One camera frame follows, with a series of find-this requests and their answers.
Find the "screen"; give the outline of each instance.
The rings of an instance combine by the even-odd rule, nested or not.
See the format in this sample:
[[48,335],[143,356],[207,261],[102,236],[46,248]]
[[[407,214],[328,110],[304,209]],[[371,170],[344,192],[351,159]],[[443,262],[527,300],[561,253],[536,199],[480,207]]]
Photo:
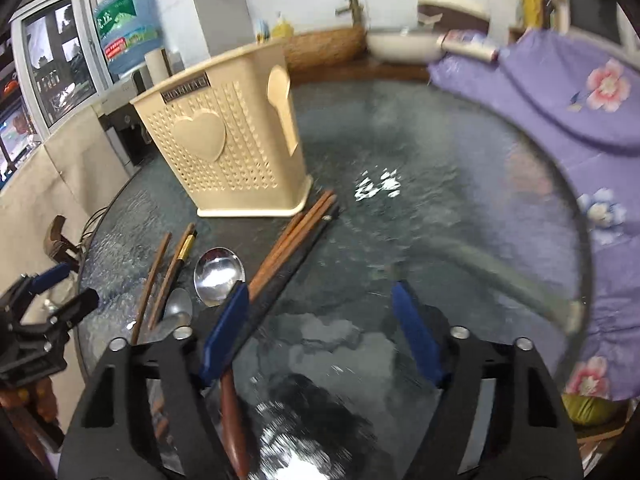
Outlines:
[[622,46],[615,0],[569,0],[571,26]]

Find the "blue water bottle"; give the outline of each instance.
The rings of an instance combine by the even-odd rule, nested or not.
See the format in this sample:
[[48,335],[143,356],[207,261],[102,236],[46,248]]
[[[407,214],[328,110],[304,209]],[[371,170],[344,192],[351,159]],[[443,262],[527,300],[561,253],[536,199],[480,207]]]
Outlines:
[[154,0],[103,0],[94,9],[100,48],[109,72],[120,75],[161,48],[162,27]]

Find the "white basin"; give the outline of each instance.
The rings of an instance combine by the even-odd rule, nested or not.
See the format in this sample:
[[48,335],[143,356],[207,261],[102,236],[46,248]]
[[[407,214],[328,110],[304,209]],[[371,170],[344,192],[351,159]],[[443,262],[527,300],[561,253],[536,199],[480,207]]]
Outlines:
[[367,32],[367,48],[379,61],[427,64],[444,55],[442,35],[423,28],[372,28]]

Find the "metal spoon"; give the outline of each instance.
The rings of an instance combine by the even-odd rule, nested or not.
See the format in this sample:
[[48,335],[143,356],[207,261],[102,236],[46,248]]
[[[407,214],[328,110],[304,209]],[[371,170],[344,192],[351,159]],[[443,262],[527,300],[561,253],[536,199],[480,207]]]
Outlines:
[[188,314],[189,318],[193,317],[193,305],[191,304],[191,298],[189,297],[189,293],[183,288],[174,288],[169,294],[169,298],[166,300],[166,305],[164,307],[164,316],[162,318],[167,318],[170,316],[175,316],[176,314],[180,314],[184,312]]
[[179,326],[188,326],[191,322],[191,316],[186,312],[179,312],[173,316],[165,316],[160,323],[151,331],[146,338],[147,343],[162,341],[170,335]]
[[244,280],[240,258],[224,247],[209,249],[200,257],[193,271],[193,285],[198,297],[207,306],[221,304],[234,283]]

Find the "floral pattern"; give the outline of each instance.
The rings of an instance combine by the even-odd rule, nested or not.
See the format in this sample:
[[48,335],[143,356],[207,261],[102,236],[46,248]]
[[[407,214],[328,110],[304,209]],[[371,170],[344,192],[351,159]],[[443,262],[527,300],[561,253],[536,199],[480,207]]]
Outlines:
[[603,108],[606,112],[618,110],[631,93],[631,85],[622,73],[623,67],[615,59],[591,72],[587,79],[587,88],[591,91],[587,106],[593,110]]
[[608,399],[609,380],[604,376],[606,373],[607,360],[604,357],[594,356],[586,363],[575,365],[564,390],[568,394]]
[[626,208],[615,202],[612,190],[603,187],[593,195],[581,195],[578,205],[589,221],[593,239],[600,245],[612,244],[622,236]]

